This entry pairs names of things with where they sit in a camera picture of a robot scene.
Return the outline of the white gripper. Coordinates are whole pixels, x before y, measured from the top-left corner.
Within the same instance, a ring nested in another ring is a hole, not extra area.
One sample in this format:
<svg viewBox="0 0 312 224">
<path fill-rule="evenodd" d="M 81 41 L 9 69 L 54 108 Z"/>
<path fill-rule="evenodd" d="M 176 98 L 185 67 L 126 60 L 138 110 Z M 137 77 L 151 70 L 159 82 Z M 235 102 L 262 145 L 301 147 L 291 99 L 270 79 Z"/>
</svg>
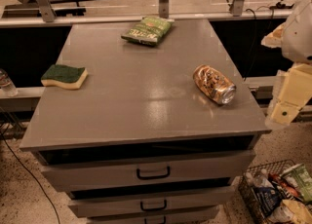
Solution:
<svg viewBox="0 0 312 224">
<path fill-rule="evenodd" d="M 267 48 L 280 48 L 295 63 L 279 70 L 267 108 L 265 125 L 271 130 L 288 126 L 312 98 L 312 0 L 302 0 L 287 18 L 261 40 Z"/>
</svg>

